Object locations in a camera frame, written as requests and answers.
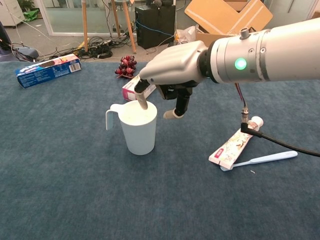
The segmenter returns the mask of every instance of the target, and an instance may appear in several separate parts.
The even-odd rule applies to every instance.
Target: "green led indicator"
[[[240,57],[237,60],[235,60],[234,66],[238,70],[243,70],[247,66],[247,61],[243,57]]]

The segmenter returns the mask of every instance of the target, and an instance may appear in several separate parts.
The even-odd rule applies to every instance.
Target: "pitcher handle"
[[[123,105],[112,104],[110,109],[105,112],[105,129],[110,130],[114,126],[115,113],[119,113]]]

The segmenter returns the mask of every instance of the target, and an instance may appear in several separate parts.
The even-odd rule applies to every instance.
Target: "pink box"
[[[128,101],[137,100],[136,94],[135,94],[135,86],[137,85],[139,80],[140,80],[140,76],[137,75],[122,87],[122,95],[125,100],[128,100]],[[147,98],[155,89],[156,89],[155,85],[153,84],[149,85],[146,88],[146,90],[144,90],[144,93],[143,93],[144,97]]]

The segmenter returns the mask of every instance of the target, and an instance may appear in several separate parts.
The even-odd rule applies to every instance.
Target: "grapes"
[[[119,67],[114,70],[114,73],[123,77],[132,78],[136,72],[136,64],[135,56],[123,56],[120,60]]]

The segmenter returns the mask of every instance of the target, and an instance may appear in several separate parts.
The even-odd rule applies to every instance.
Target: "plastic bag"
[[[177,41],[179,44],[186,44],[196,40],[196,26],[190,26],[184,30],[177,29]]]
[[[34,10],[34,11],[26,11],[23,13],[25,22],[31,22],[33,20],[36,20],[38,18],[38,13],[39,10]]]

